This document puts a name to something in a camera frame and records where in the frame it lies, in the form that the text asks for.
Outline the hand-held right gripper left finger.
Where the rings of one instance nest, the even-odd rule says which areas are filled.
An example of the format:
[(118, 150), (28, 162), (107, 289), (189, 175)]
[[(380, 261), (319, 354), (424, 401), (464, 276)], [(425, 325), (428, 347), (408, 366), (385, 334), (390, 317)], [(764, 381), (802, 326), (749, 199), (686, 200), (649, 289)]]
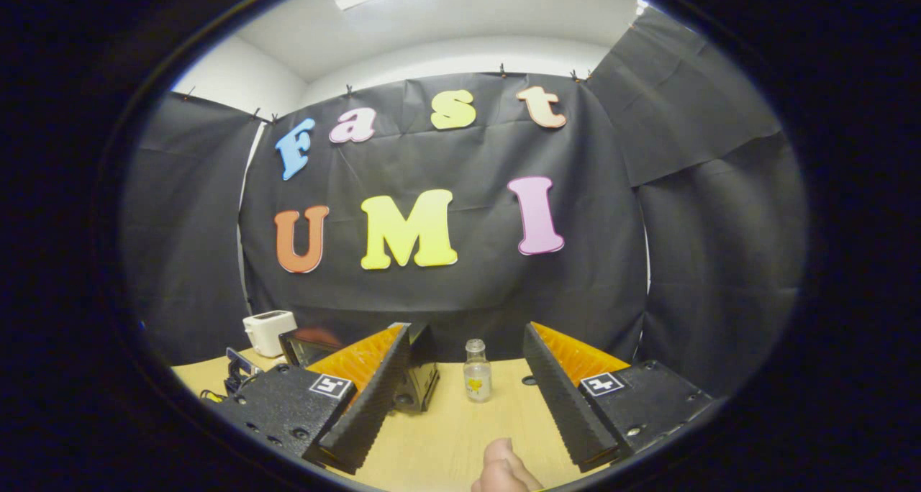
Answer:
[(217, 416), (266, 448), (354, 473), (364, 465), (410, 361), (407, 324), (306, 368), (276, 365), (216, 405)]

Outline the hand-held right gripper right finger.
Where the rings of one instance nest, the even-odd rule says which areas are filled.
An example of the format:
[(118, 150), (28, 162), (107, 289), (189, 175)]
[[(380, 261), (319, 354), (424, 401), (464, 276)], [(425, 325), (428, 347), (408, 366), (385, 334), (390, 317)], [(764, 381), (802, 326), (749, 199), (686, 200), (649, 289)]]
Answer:
[(537, 322), (525, 327), (522, 349), (582, 472), (665, 442), (713, 404), (709, 393), (661, 362), (618, 360)]

